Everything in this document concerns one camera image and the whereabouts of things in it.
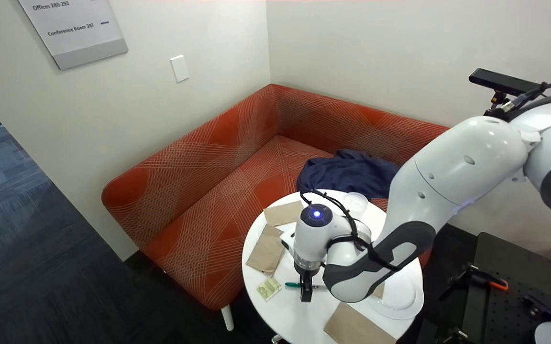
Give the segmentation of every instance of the white round table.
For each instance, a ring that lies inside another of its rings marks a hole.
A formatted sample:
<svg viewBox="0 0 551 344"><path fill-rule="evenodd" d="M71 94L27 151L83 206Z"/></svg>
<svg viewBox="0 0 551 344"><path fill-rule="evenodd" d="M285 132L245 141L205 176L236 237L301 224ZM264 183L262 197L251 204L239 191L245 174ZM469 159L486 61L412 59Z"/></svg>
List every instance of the white round table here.
<svg viewBox="0 0 551 344"><path fill-rule="evenodd" d="M358 193L354 197L354 193L327 191L327 195L339 199L347 208L352 210L352 214L356 212L354 206L358 204ZM310 201L322 201L318 195L312 193L306 193L306 197ZM282 197L268 208L295 201L301 201L299 193ZM360 216L360 222L370 226L371 239L377 239L385 218L387 216L381 208L368 203L364 214ZM260 214L251 226L243 245L241 271L251 302L255 304L260 317L287 342L331 344L333 338L324 331L324 327L341 302L333 298L327 289L314 289L312 302L301 302L301 292L297 289L285 289L283 285L287 281L299 283L299 273L295 271L293 256L289 252L283 254L274 273L274 279L282 285L282 290L270 300L264 300L259 294L257 289L268 279L268 275L249 268L245 262L249 260L257 241L260 239L264 226L266 216ZM293 227L295 222L280 226L278 229L291 231ZM324 285L322 271L314 275L314 285ZM364 302L350 306L362 315L366 315L371 323L381 327L385 333L389 333L393 338L400 338L410 329L414 317L421 312L423 304L425 294L421 264L419 260L414 260L402 271L385 281L385 290L381 298L370 296Z"/></svg>

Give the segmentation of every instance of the white wall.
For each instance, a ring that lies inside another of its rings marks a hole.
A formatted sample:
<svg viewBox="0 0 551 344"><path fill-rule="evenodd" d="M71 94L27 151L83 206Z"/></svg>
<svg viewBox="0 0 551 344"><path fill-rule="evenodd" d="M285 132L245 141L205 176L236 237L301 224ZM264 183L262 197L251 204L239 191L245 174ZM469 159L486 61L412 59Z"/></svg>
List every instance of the white wall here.
<svg viewBox="0 0 551 344"><path fill-rule="evenodd" d="M60 73L18 0L0 2L0 120L98 233L136 247L104 185L270 82L264 0L109 0L128 54ZM169 57L192 80L176 84Z"/></svg>
<svg viewBox="0 0 551 344"><path fill-rule="evenodd" d="M492 92L477 67L551 80L546 0L268 0L272 80L456 124ZM551 252L551 212L530 183L505 183L456 220Z"/></svg>

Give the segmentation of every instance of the white robot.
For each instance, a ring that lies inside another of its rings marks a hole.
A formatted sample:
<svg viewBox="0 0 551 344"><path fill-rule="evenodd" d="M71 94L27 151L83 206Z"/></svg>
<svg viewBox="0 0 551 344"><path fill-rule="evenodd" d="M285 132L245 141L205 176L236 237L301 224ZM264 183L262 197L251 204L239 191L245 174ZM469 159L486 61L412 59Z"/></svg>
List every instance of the white robot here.
<svg viewBox="0 0 551 344"><path fill-rule="evenodd" d="M505 103L502 113L513 120L467 118L414 155L393 180L387 222L373 243L352 216L333 216L329 201L308 204L293 243L303 281L312 285L326 260L324 283L331 294L360 302L431 248L452 216L517 174L551 208L551 97L534 101L547 88Z"/></svg>

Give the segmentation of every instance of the red couch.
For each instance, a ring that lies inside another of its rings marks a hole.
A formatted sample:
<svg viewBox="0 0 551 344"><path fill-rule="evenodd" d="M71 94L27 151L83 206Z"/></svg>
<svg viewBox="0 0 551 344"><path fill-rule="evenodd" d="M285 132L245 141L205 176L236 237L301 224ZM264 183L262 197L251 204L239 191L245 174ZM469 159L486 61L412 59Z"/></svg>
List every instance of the red couch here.
<svg viewBox="0 0 551 344"><path fill-rule="evenodd" d="M308 159L349 147L402 164L444 130L272 84L123 172L104 204L178 285L220 310L243 289L247 229L295 191Z"/></svg>

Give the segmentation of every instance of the light switch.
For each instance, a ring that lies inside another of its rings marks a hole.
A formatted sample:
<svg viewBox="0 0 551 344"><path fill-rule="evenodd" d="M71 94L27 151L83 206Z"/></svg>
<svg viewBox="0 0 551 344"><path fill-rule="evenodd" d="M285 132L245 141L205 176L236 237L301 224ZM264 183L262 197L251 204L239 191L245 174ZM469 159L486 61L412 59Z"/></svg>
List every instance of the light switch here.
<svg viewBox="0 0 551 344"><path fill-rule="evenodd" d="M188 71L184 55L174 55L174 57L171 57L171 61L172 61L172 67L174 67L176 82L178 84L186 82L192 75Z"/></svg>

